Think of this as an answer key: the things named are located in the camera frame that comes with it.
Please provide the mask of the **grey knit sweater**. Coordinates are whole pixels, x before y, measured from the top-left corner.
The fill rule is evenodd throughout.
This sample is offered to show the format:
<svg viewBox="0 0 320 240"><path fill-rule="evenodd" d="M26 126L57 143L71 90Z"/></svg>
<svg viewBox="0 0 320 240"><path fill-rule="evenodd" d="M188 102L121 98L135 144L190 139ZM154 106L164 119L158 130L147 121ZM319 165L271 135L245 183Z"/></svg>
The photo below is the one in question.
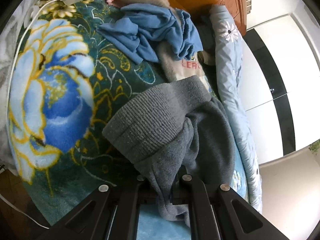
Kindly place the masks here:
<svg viewBox="0 0 320 240"><path fill-rule="evenodd" d="M232 129L222 103L198 76L138 94L116 112L103 136L150 182L159 213L168 221L189 220L188 208L169 199L181 167L205 184L232 180Z"/></svg>

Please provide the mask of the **teal floral fleece blanket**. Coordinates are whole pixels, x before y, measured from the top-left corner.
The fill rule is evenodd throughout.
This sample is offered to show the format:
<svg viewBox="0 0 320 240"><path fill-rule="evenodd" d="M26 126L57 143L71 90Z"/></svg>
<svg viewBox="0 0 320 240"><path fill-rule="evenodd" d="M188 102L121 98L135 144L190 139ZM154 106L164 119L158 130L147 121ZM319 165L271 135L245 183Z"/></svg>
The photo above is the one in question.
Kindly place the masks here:
<svg viewBox="0 0 320 240"><path fill-rule="evenodd" d="M136 64L97 33L122 18L120 9L103 0L38 5L12 75L8 131L18 175L54 224L100 185L135 181L137 171L102 131L164 75L159 64Z"/></svg>

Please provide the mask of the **beige printed garment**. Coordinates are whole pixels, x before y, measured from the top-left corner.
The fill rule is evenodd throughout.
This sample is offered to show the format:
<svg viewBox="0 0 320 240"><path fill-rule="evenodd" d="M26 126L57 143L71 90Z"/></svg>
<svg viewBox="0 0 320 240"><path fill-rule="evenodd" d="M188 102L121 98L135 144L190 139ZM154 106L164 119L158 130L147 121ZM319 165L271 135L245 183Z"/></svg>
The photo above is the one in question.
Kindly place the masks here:
<svg viewBox="0 0 320 240"><path fill-rule="evenodd" d="M122 4L128 5L133 3L151 4L169 9L175 16L177 12L170 6L168 0L116 0ZM191 76L198 76L202 83L209 87L208 79L198 61L197 54L192 60L175 60L173 52L168 42L161 42L156 49L157 56L160 59L161 66L165 72L168 81L178 81Z"/></svg>

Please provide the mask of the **white black sliding wardrobe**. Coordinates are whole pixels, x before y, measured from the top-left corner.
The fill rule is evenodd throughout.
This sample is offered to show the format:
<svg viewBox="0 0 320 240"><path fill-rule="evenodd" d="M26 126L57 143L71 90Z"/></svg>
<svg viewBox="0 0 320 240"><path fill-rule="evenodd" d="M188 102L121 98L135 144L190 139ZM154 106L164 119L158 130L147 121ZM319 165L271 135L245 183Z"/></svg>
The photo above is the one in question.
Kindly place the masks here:
<svg viewBox="0 0 320 240"><path fill-rule="evenodd" d="M291 16L246 33L242 71L240 96L260 164L319 139L319 66Z"/></svg>

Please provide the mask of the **blue crumpled garment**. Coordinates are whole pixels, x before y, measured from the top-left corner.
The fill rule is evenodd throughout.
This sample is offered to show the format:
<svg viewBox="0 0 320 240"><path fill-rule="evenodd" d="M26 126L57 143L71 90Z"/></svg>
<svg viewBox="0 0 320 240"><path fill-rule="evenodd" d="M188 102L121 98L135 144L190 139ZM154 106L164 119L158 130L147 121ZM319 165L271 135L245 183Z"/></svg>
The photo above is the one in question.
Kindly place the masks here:
<svg viewBox="0 0 320 240"><path fill-rule="evenodd" d="M97 32L131 61L159 62L155 47L167 42L175 60L188 59L203 50L199 33L188 12L151 4L133 3L122 7L123 17L103 23Z"/></svg>

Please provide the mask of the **light blue floral quilt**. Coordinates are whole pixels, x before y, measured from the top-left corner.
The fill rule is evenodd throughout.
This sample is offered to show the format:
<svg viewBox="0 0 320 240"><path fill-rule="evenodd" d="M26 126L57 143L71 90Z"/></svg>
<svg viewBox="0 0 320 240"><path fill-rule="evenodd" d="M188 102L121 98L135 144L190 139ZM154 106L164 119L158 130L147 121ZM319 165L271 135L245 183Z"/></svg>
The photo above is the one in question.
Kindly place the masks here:
<svg viewBox="0 0 320 240"><path fill-rule="evenodd" d="M262 178L258 156L239 93L243 63L242 35L226 6L212 5L209 18L215 34L217 89L244 167L249 203L262 213Z"/></svg>

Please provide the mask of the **grey wall switch panel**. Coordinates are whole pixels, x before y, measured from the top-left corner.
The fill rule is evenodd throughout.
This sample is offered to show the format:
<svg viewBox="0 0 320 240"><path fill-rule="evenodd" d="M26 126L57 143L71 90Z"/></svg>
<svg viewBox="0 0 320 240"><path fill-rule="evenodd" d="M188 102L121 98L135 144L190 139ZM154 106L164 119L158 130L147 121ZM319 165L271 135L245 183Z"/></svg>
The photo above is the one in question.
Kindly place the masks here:
<svg viewBox="0 0 320 240"><path fill-rule="evenodd" d="M246 0L246 12L249 14L252 10L252 0Z"/></svg>

